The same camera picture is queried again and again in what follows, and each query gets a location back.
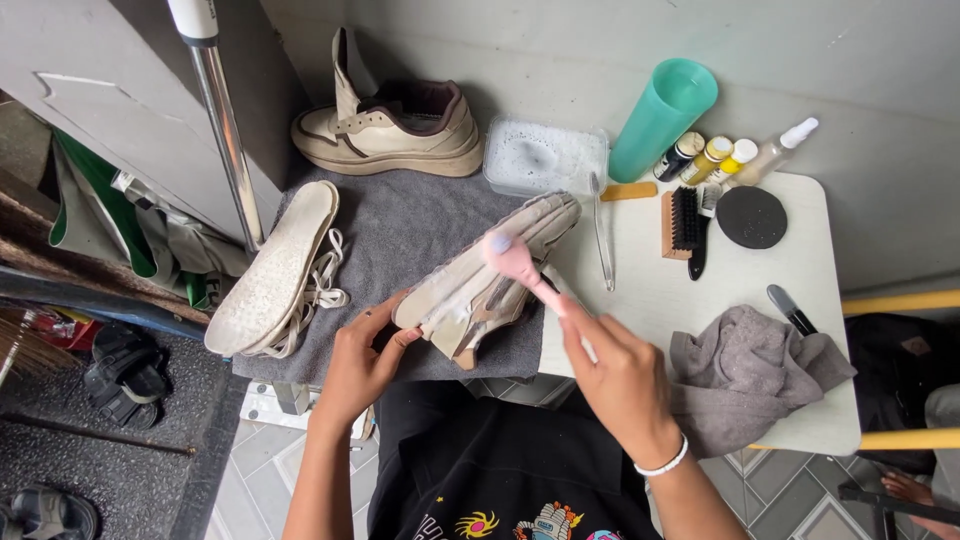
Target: shoelace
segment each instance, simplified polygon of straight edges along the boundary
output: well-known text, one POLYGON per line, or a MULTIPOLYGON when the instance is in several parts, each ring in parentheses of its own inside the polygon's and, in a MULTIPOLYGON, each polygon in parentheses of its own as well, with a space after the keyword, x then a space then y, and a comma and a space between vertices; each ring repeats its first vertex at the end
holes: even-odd
POLYGON ((276 358, 287 357, 297 348, 297 336, 313 320, 317 304, 324 309, 331 309, 349 303, 347 292, 333 286, 333 278, 344 261, 344 235, 339 229, 330 229, 327 238, 333 251, 324 253, 307 267, 306 287, 300 294, 300 306, 291 313, 287 328, 259 353, 276 358))

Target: soapy water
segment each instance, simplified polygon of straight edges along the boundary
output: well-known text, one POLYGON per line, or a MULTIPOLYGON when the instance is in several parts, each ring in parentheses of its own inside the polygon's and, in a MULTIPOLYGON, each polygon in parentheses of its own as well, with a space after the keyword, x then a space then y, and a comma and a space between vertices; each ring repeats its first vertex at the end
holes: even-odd
POLYGON ((497 184, 589 194, 589 174, 602 175, 607 161, 607 141, 597 134, 499 118, 488 137, 484 173, 497 184))

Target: person's left hand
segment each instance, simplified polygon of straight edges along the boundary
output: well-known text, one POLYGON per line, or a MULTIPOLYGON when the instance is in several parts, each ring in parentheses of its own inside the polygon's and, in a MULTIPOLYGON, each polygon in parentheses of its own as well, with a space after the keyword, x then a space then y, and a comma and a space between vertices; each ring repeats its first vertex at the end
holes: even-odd
POLYGON ((373 338, 390 322, 394 306, 406 292, 398 291, 383 304, 364 309, 337 331, 324 388, 311 420, 317 418, 338 430, 348 429, 383 394, 407 345, 423 335, 419 328, 403 329, 390 338, 382 353, 371 348, 373 338))

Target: teal cup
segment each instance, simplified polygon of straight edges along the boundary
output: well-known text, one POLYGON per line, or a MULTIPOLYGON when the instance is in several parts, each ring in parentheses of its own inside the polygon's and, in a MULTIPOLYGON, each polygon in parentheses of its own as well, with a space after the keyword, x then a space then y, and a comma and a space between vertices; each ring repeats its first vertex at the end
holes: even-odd
POLYGON ((647 170, 717 100, 717 82, 699 63, 662 61, 610 152, 609 174, 627 184, 647 170))

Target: tile floor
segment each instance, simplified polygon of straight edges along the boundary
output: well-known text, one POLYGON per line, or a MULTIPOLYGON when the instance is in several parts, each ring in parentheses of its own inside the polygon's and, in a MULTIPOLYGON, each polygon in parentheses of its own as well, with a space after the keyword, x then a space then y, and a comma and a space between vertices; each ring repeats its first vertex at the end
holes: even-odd
MULTIPOLYGON (((554 403, 573 381, 540 375, 529 385, 474 380, 477 396, 532 405, 554 403)), ((279 540, 300 462, 305 432, 241 420, 224 473, 207 540, 279 540)), ((354 534, 367 538, 367 506, 376 483, 378 434, 350 453, 354 534)), ((882 524, 860 503, 840 502, 837 486, 856 482, 882 491, 880 471, 858 457, 750 450, 706 459, 701 465, 755 540, 880 540, 882 524)), ((897 517, 900 540, 937 540, 909 519, 897 517)))

